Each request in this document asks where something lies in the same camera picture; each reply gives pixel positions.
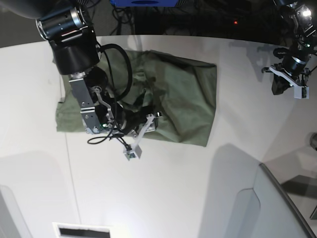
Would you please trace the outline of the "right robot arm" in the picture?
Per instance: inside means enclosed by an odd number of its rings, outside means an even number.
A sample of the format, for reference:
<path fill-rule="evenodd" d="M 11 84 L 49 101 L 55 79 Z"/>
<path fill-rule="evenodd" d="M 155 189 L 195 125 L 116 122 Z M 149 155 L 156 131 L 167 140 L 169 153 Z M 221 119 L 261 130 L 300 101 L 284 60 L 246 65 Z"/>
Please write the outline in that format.
<path fill-rule="evenodd" d="M 59 73 L 69 78 L 88 133 L 116 137 L 130 133 L 142 135 L 154 127 L 152 108 L 133 112 L 120 104 L 132 87 L 131 61 L 122 47 L 98 43 L 84 4 L 77 0 L 3 0 L 1 5 L 35 20 L 39 34 L 52 49 Z M 115 89 L 112 71 L 98 67 L 107 49 L 119 51 L 126 63 L 127 84 L 121 93 Z"/>

